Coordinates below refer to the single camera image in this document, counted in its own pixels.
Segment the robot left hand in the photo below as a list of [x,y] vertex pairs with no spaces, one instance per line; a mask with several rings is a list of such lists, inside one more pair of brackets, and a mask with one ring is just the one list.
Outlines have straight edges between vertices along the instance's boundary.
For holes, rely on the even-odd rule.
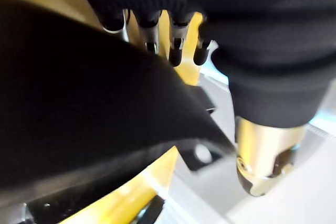
[[170,16],[170,63],[180,63],[188,24],[203,15],[194,62],[228,77],[238,117],[237,175],[260,197],[293,166],[305,125],[335,79],[335,0],[87,0],[112,33],[121,12],[142,29]]

